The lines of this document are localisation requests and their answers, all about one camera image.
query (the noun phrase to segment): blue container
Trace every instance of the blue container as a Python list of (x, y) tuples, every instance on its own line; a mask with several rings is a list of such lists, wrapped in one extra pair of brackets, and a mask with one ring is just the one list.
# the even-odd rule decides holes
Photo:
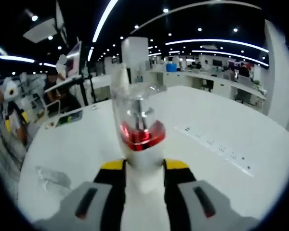
[(177, 64), (166, 64), (167, 72), (177, 72)]

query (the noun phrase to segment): ceiling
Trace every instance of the ceiling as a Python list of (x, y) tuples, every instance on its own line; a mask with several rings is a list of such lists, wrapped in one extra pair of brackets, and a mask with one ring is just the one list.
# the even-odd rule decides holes
[[(225, 0), (212, 0), (213, 3), (225, 2)], [(33, 64), (0, 60), (0, 72), (2, 77), (10, 76), (12, 71), (18, 75), (27, 71), (44, 72), (48, 67), (39, 66), (39, 62), (55, 64), (60, 54), (67, 54), (77, 43), (77, 37), (83, 42), (83, 56), (87, 58), (90, 47), (93, 46), (91, 63), (110, 49), (107, 55), (113, 56), (120, 53), (120, 37), (131, 35), (135, 25), (142, 25), (150, 19), (163, 14), (163, 9), (173, 10), (195, 2), (197, 0), (118, 0), (110, 12), (96, 43), (92, 39), (100, 18), (107, 7), (107, 0), (59, 0), (62, 16), (65, 22), (67, 42), (64, 44), (59, 34), (53, 36), (53, 40), (44, 39), (34, 43), (23, 37), (30, 29), (45, 22), (56, 15), (56, 1), (14, 1), (6, 7), (0, 3), (0, 47), (9, 55), (21, 56), (36, 60)], [(244, 0), (254, 5), (260, 5), (258, 0)], [(37, 15), (39, 18), (33, 22), (25, 9)], [(153, 39), (149, 42), (153, 48), (152, 53), (161, 50), (162, 55), (168, 55), (170, 48), (174, 51), (199, 50), (200, 45), (215, 45), (223, 52), (241, 54), (254, 59), (259, 59), (262, 52), (237, 44), (216, 42), (193, 42), (166, 46), (166, 42), (184, 39), (229, 39), (250, 43), (260, 47), (265, 46), (264, 19), (268, 16), (267, 8), (263, 11), (247, 6), (234, 4), (207, 4), (191, 7), (175, 13), (163, 16), (146, 26), (135, 31), (133, 36)]]

